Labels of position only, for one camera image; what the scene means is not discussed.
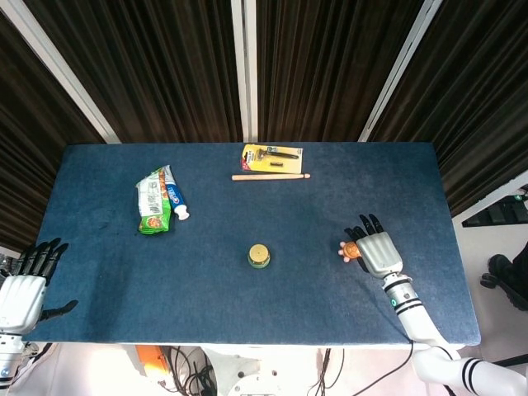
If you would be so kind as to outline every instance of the wooden drumstick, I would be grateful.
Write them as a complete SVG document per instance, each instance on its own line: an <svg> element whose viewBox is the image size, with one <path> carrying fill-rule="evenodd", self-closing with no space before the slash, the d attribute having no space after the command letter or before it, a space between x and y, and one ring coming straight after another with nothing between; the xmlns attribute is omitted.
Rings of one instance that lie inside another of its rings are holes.
<svg viewBox="0 0 528 396"><path fill-rule="evenodd" d="M250 180L293 180L293 179L310 179L309 173L299 175L293 173L272 173L266 175L232 175L231 180L234 182L245 182Z"/></svg>

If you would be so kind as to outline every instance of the dark curtain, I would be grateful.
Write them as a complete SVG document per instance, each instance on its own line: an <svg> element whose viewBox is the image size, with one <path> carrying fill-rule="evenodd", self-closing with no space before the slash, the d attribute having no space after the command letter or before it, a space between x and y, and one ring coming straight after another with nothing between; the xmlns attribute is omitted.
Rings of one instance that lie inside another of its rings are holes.
<svg viewBox="0 0 528 396"><path fill-rule="evenodd" d="M357 140L421 5L258 0L259 140Z"/></svg>
<svg viewBox="0 0 528 396"><path fill-rule="evenodd" d="M453 215L528 169L526 16L444 0L370 136L433 142Z"/></svg>
<svg viewBox="0 0 528 396"><path fill-rule="evenodd" d="M0 246L38 234L66 144L101 137L0 14Z"/></svg>
<svg viewBox="0 0 528 396"><path fill-rule="evenodd" d="M242 140L229 0L26 0L123 142Z"/></svg>

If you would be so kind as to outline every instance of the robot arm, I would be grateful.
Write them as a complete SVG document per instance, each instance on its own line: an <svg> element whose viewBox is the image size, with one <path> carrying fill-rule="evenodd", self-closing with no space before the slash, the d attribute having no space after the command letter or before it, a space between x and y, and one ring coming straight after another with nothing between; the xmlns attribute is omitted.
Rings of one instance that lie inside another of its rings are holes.
<svg viewBox="0 0 528 396"><path fill-rule="evenodd" d="M464 387L480 396L527 396L526 377L515 371L474 358L460 359L458 352L438 332L422 301L413 289L413 280L401 273L403 260L390 236L378 219L360 216L361 227L345 232L357 245L361 257L358 261L364 271L384 281L383 290L398 315L408 337L431 348L416 352L412 364L425 382ZM339 254L345 262L351 258L345 243Z"/></svg>
<svg viewBox="0 0 528 396"><path fill-rule="evenodd" d="M42 311L45 292L57 262L68 248L60 239L32 245L18 259L18 269L2 272L6 280L0 288L0 395L7 394L24 351L22 336L39 320L46 320L71 311L77 300L63 308Z"/></svg>

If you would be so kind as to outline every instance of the blue tablecloth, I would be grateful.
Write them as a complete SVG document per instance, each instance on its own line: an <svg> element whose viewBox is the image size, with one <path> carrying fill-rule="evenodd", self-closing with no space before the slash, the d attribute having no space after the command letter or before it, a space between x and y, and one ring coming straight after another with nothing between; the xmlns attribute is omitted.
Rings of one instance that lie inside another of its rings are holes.
<svg viewBox="0 0 528 396"><path fill-rule="evenodd" d="M75 145L64 153L40 241L70 244L45 307L70 314L29 339L350 345L407 343L381 281L337 255L375 213L449 342L479 343L430 144L297 143L299 181L233 182L243 144ZM135 184L166 164L191 213L138 232ZM264 243L270 265L248 264Z"/></svg>

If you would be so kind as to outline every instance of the floor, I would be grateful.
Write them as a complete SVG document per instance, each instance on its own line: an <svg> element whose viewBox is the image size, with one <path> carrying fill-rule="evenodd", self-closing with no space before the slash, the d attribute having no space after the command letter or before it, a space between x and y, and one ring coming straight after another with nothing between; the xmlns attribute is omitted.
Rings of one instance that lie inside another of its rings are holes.
<svg viewBox="0 0 528 396"><path fill-rule="evenodd" d="M528 353L528 337L523 331L528 328L528 314L511 307L500 290L487 290L479 285L479 277L486 271L490 256L502 252L513 258L522 249L527 240L528 225L478 229L462 229L455 225L455 231L483 338L480 347L467 348L461 354L477 357L482 354L493 361ZM305 396L310 385L317 380L317 366L320 366L323 351L312 350L312 358L309 359L305 353L304 349L303 358L296 357L294 353L277 362L277 378L284 378L285 387L289 389L288 396ZM400 365L407 355L408 351L398 350L346 350L342 375L327 395L354 394ZM13 386L10 395L167 395L167 391L139 373L136 358L133 346L62 344L24 382ZM341 358L341 349L332 350L327 384L336 378ZM517 369L523 373L526 370L525 367ZM464 389L454 391L459 396L468 394ZM421 382L412 366L407 364L362 395L444 396L447 392L440 385Z"/></svg>

